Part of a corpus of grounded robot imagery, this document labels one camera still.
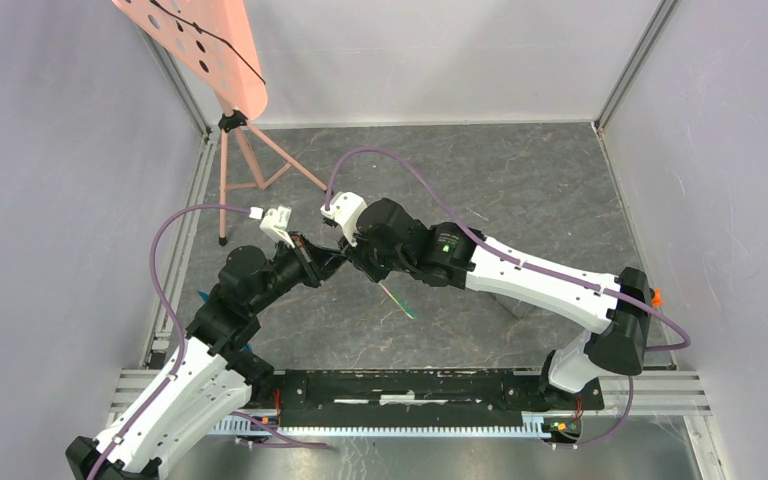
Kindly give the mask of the iridescent rainbow metal fork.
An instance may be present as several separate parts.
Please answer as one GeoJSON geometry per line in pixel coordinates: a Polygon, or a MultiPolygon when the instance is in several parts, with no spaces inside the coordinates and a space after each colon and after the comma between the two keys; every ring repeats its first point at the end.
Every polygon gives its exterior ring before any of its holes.
{"type": "Polygon", "coordinates": [[[378,283],[381,290],[398,306],[398,308],[410,319],[416,319],[416,313],[398,296],[396,296],[383,282],[378,283]]]}

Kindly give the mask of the grey cloth napkin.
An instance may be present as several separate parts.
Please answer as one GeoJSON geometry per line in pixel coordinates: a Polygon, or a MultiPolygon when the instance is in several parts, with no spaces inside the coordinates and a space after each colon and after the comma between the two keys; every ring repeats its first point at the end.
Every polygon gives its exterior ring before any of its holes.
{"type": "Polygon", "coordinates": [[[493,294],[492,297],[499,305],[518,320],[548,319],[554,316],[553,312],[522,300],[498,294],[493,294]]]}

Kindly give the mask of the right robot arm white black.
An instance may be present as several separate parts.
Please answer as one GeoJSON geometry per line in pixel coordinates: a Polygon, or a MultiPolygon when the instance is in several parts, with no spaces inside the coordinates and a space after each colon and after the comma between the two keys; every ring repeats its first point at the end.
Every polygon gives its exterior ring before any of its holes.
{"type": "Polygon", "coordinates": [[[390,199],[367,204],[351,192],[338,194],[321,213],[341,229],[339,245],[352,266],[373,282],[405,273],[430,287],[519,300],[583,327],[544,363],[537,392],[551,408],[566,406],[598,376],[643,370],[657,293],[641,270],[613,275],[566,267],[453,222],[427,227],[390,199]]]}

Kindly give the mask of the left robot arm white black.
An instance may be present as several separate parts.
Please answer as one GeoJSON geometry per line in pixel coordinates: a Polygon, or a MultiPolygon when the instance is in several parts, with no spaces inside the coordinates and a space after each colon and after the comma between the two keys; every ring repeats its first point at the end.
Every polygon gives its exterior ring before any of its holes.
{"type": "Polygon", "coordinates": [[[266,405],[274,369],[246,347],[258,313],[298,285],[319,287],[345,260],[298,233],[272,258],[256,246],[232,250],[170,361],[109,427],[69,445],[74,477],[164,479],[234,410],[266,405]]]}

